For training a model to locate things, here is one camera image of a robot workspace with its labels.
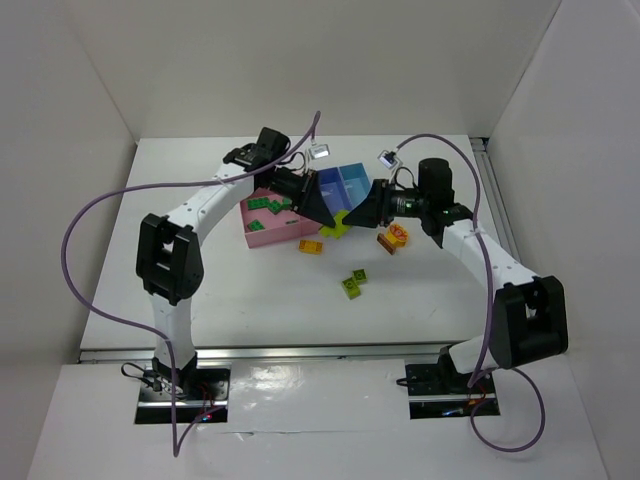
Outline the large lime lego brick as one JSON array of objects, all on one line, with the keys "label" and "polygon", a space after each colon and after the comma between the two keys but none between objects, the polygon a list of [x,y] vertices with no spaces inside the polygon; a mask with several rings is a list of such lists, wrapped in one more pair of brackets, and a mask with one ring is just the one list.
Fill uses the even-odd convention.
[{"label": "large lime lego brick", "polygon": [[335,226],[334,227],[322,226],[319,229],[318,233],[325,238],[327,237],[333,237],[335,239],[341,238],[346,232],[348,232],[351,229],[351,226],[343,224],[343,220],[347,215],[348,215],[347,210],[339,210],[333,217]]}]

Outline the yellow lego brick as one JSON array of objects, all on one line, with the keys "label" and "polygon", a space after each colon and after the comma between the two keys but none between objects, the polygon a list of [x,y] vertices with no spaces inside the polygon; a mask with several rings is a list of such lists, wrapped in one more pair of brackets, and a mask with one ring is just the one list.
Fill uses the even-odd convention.
[{"label": "yellow lego brick", "polygon": [[302,239],[299,242],[298,250],[309,255],[320,255],[323,253],[324,244],[320,241]]}]

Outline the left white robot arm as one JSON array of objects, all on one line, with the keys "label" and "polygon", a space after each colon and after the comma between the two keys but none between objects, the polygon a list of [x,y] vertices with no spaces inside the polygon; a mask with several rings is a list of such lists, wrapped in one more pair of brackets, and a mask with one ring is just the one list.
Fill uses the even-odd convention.
[{"label": "left white robot arm", "polygon": [[200,188],[168,214],[149,214],[141,222],[136,274],[150,295],[154,328],[163,334],[152,367],[182,390],[194,382],[197,368],[191,303],[205,276],[201,246],[213,228],[260,188],[289,199],[304,218],[335,225],[318,173],[298,173],[280,164],[289,147],[289,137],[264,127],[255,142],[225,155],[213,185]]}]

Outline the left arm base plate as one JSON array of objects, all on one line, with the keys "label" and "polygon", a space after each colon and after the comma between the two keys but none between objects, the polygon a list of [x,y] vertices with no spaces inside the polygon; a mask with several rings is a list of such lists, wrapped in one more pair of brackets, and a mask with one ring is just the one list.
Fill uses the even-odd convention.
[{"label": "left arm base plate", "polygon": [[[162,425],[171,423],[171,384],[148,365],[125,362],[123,376],[140,382],[134,423]],[[195,379],[176,390],[177,423],[226,423],[231,369],[229,366],[199,368]]]}]

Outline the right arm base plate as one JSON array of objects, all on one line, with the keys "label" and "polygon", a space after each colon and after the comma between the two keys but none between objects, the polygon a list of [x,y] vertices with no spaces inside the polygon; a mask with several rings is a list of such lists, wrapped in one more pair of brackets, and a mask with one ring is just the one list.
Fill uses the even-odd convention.
[{"label": "right arm base plate", "polygon": [[477,416],[499,416],[496,387],[490,374],[473,387],[470,374],[444,372],[436,364],[407,364],[405,375],[395,381],[408,395],[411,420],[444,419]]}]

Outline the dark green lego stack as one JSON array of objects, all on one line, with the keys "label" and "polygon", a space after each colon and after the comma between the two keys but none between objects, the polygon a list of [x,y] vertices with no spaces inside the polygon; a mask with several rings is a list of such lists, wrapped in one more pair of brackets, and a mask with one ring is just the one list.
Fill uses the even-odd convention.
[{"label": "dark green lego stack", "polygon": [[280,200],[273,199],[267,205],[268,211],[271,212],[273,215],[278,215],[282,211],[287,211],[290,209],[290,207],[291,207],[291,202],[286,198],[283,198]]}]

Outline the dark green curved lego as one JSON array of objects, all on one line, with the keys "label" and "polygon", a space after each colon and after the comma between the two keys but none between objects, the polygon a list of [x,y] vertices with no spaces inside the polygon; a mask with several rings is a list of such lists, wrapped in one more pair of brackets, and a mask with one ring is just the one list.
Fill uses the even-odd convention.
[{"label": "dark green curved lego", "polygon": [[265,229],[265,226],[259,220],[249,222],[246,227],[248,232],[257,232]]}]

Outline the lime lego pair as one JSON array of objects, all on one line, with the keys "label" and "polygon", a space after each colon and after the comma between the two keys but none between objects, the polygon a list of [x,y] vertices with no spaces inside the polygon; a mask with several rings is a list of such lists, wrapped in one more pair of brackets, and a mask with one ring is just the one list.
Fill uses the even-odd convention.
[{"label": "lime lego pair", "polygon": [[361,285],[368,281],[367,273],[364,269],[357,269],[351,275],[341,281],[341,286],[349,300],[353,300],[361,295]]}]

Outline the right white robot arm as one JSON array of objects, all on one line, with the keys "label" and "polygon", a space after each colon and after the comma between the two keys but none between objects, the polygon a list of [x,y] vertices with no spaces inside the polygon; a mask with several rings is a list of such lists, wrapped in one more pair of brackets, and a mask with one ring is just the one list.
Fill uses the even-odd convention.
[{"label": "right white robot arm", "polygon": [[367,197],[344,217],[344,224],[388,227],[396,218],[419,220],[435,244],[458,259],[488,295],[485,331],[441,349],[440,381],[474,384],[481,374],[513,370],[560,355],[568,348],[565,293],[554,276],[541,277],[494,241],[466,206],[456,202],[453,174],[444,159],[418,164],[415,186],[373,182]]}]

